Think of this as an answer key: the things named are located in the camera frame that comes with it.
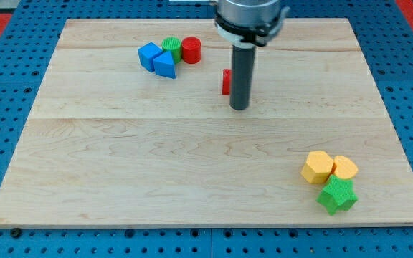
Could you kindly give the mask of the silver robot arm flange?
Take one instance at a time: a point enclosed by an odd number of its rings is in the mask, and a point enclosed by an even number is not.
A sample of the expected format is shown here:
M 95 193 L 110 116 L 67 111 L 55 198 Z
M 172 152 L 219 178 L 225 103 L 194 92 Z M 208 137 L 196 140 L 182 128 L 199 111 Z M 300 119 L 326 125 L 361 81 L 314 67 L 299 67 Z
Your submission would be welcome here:
M 218 0 L 214 23 L 233 46 L 251 49 L 272 41 L 289 13 L 282 0 Z

